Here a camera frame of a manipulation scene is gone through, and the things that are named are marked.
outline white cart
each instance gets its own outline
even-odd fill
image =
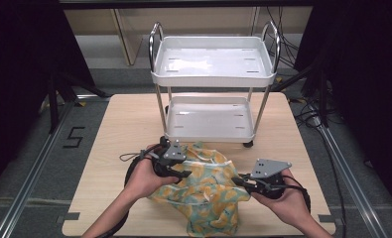
[[[265,45],[268,27],[274,31],[273,64]],[[154,38],[160,44],[154,56]],[[232,142],[252,147],[280,56],[280,38],[273,22],[262,37],[165,37],[156,23],[149,38],[149,59],[165,137],[181,142]],[[167,87],[165,107],[161,88]],[[171,87],[246,87],[247,97],[172,96]],[[256,123],[250,98],[254,87],[265,88]]]

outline human hand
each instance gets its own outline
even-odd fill
[[[293,178],[288,169],[282,171],[282,176]],[[289,178],[284,178],[284,181],[287,185],[299,186]],[[299,227],[307,218],[311,217],[304,197],[297,189],[286,188],[278,199],[270,199],[256,192],[252,192],[251,195],[261,204],[269,207],[283,222],[289,225]]]
[[[135,199],[151,195],[162,185],[179,181],[176,177],[158,177],[153,171],[151,156],[146,155],[146,159],[142,159],[134,168],[130,179],[124,187],[124,190],[134,194]]]

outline yellow patterned fabric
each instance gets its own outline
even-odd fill
[[[176,171],[192,171],[178,184],[160,187],[149,198],[168,202],[189,221],[190,236],[206,237],[215,233],[233,235],[238,229],[238,201],[250,195],[231,178],[238,177],[232,161],[202,143],[183,146],[187,160],[173,166]]]

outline table surface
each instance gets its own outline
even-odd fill
[[[246,96],[246,93],[180,95]],[[263,93],[252,95],[250,105],[253,118],[257,118],[262,96]],[[167,95],[163,95],[163,98],[165,105]],[[121,191],[131,162],[122,162],[119,156],[139,152],[149,144],[156,144],[162,135],[156,94],[112,96],[68,211],[79,213],[79,217],[77,220],[65,221],[64,235],[81,235]],[[284,94],[270,93],[252,148],[244,148],[240,143],[206,145],[233,161],[239,173],[250,173],[258,158],[291,162],[294,177],[310,194],[313,218],[320,222],[319,215],[330,215]],[[239,202],[239,217],[240,226],[235,236],[301,235],[254,198]],[[321,223],[321,226],[330,234],[335,231],[332,222]],[[131,208],[127,222],[116,235],[188,236],[186,228],[187,220],[172,206],[143,198]]]

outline hand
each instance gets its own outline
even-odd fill
[[[286,169],[282,171],[283,176],[294,176]],[[285,184],[298,184],[290,178],[284,178]],[[299,229],[307,237],[331,237],[311,216],[307,209],[302,193],[297,189],[286,188],[279,199],[269,199],[259,193],[252,192],[251,195],[261,204],[269,207],[283,222]]]
[[[289,170],[283,170],[282,176],[293,178]],[[293,180],[284,178],[285,184],[299,186]],[[305,205],[304,197],[299,190],[285,189],[285,192],[279,199],[269,199],[259,193],[252,192],[251,195],[261,204],[269,207],[283,222],[296,226],[299,222],[310,215]]]
[[[135,195],[136,200],[142,197],[151,195],[162,185],[177,182],[179,179],[176,177],[158,177],[153,171],[152,161],[149,159],[141,160],[131,174],[130,179],[124,187],[124,190],[131,192]]]
[[[178,180],[175,177],[158,177],[153,171],[152,161],[143,159],[134,168],[124,189],[84,232],[82,237],[96,237],[112,229],[139,198],[149,196],[160,186],[177,182]]]

